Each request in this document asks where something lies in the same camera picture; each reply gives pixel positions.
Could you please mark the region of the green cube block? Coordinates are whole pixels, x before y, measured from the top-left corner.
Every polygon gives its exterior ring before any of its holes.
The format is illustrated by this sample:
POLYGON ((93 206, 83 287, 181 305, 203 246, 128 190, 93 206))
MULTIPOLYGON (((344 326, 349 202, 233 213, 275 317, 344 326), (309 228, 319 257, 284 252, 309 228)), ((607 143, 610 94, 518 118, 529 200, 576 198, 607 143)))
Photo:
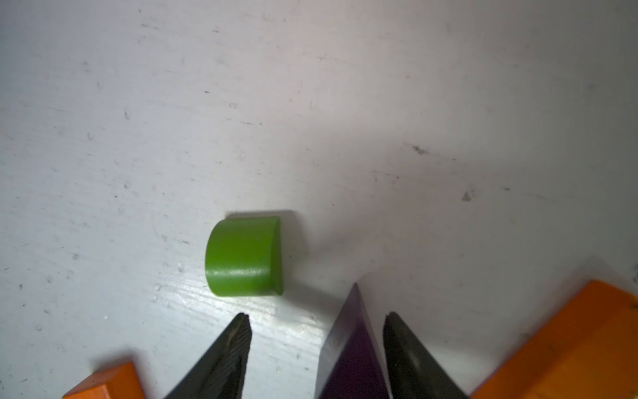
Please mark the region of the green cube block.
POLYGON ((218 297, 283 294, 279 217, 220 221, 207 242, 204 270, 210 291, 218 297))

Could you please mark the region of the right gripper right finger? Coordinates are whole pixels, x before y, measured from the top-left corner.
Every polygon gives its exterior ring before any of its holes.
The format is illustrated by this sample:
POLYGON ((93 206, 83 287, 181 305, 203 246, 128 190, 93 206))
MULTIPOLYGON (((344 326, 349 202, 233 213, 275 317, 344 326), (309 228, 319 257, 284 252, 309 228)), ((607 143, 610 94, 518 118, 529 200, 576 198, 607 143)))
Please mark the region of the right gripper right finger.
POLYGON ((468 399, 396 312, 385 317, 383 345, 392 397, 468 399))

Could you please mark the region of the purple triangle block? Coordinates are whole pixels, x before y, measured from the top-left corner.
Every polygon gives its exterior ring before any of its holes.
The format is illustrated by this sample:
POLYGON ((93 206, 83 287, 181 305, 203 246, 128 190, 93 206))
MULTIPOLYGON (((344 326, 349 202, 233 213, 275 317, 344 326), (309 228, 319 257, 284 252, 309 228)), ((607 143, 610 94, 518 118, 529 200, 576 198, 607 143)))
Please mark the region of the purple triangle block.
POLYGON ((357 284, 322 346, 316 398, 388 398, 380 351, 357 284))

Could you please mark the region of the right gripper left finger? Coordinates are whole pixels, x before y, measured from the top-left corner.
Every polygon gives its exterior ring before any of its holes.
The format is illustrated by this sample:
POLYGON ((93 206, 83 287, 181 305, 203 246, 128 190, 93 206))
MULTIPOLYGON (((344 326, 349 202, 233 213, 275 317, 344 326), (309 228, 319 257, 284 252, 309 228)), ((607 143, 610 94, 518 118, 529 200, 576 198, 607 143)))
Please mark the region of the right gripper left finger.
POLYGON ((206 353, 165 397, 240 399, 252 329, 247 314, 237 314, 206 353))

